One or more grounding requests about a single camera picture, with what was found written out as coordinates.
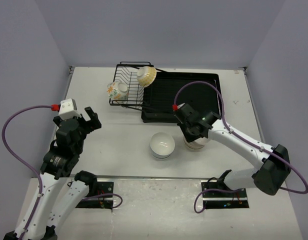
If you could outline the beige bowl back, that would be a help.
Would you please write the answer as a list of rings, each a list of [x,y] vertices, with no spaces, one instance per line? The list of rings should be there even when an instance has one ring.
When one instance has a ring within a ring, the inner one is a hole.
[[[207,144],[209,141],[210,141],[210,140],[209,140],[208,138],[200,137],[200,138],[198,138],[198,139],[196,139],[196,140],[194,140],[194,141],[192,141],[192,142],[206,143],[206,144]]]

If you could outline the beige bowl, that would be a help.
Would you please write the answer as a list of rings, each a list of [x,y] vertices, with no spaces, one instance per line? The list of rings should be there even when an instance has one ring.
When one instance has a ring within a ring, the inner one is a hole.
[[[200,138],[198,138],[198,139],[196,139],[196,140],[194,140],[194,141],[192,141],[192,142],[206,143],[206,144],[207,144],[209,141],[210,141],[210,140],[209,140],[208,138],[200,137]]]
[[[199,148],[199,149],[194,149],[194,148],[186,148],[187,151],[191,151],[191,152],[202,152],[203,151],[203,148]]]
[[[196,141],[193,141],[193,142],[185,141],[184,144],[192,150],[200,150],[206,146],[205,142],[201,143],[201,142],[196,142]]]

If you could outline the floral orange green bowl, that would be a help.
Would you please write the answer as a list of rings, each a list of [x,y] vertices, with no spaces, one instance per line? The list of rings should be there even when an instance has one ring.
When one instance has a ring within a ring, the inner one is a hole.
[[[126,101],[129,96],[129,87],[121,81],[114,81],[107,85],[107,94],[112,101]]]

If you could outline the light blue bowl back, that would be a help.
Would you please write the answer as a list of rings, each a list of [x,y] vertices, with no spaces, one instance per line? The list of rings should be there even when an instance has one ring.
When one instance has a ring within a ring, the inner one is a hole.
[[[175,140],[165,132],[158,132],[151,137],[149,145],[153,149],[175,149]]]

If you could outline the light blue bowl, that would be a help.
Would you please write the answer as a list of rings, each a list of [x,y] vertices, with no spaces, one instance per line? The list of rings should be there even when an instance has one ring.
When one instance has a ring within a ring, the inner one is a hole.
[[[158,132],[151,137],[149,145],[153,149],[175,149],[175,140],[165,132]]]
[[[150,148],[152,155],[170,156],[174,149],[173,148]]]
[[[169,155],[153,155],[154,158],[156,158],[158,161],[163,161],[165,159],[168,159]]]

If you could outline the light blue bowl front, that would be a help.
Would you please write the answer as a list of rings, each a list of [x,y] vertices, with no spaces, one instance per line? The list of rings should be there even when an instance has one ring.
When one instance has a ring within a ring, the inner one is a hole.
[[[158,161],[163,161],[165,159],[168,159],[169,155],[153,155],[154,158],[156,158]]]

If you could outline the yellow dotted white bowl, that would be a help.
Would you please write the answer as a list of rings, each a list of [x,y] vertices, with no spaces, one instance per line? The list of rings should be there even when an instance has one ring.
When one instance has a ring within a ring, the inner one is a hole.
[[[137,70],[136,78],[141,87],[149,87],[157,76],[157,70],[151,66],[143,66]]]

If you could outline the beige bowl front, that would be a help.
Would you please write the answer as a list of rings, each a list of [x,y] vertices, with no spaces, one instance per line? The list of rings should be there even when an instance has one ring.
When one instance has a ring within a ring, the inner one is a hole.
[[[199,149],[194,149],[194,148],[186,148],[187,151],[191,151],[191,152],[202,152],[203,151],[203,148],[199,148]]]

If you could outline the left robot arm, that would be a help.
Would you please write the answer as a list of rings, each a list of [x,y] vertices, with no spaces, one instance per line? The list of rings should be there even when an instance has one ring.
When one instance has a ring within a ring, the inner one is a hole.
[[[53,118],[58,128],[55,139],[43,157],[40,170],[34,171],[38,186],[29,208],[15,230],[5,234],[6,240],[56,240],[59,230],[78,203],[86,196],[95,195],[98,190],[96,176],[82,170],[75,175],[68,192],[56,203],[79,161],[87,135],[100,129],[102,124],[91,107],[84,109],[89,120],[85,120],[72,104],[54,104],[49,109],[58,112],[58,116]]]

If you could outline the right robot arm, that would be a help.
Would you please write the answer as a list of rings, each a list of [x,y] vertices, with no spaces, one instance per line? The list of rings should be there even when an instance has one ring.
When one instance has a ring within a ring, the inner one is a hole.
[[[226,127],[219,114],[213,111],[200,113],[189,104],[172,106],[185,140],[192,143],[200,138],[216,141],[247,160],[252,167],[243,170],[226,170],[217,180],[217,191],[227,197],[235,190],[257,188],[274,196],[290,168],[287,149],[282,145],[272,147],[259,142],[232,127]]]

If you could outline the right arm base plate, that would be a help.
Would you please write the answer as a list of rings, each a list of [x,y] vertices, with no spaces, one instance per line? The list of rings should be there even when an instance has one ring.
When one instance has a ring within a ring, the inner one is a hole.
[[[223,193],[218,191],[206,192],[202,195],[205,209],[247,209],[249,202],[246,189],[236,193]]]

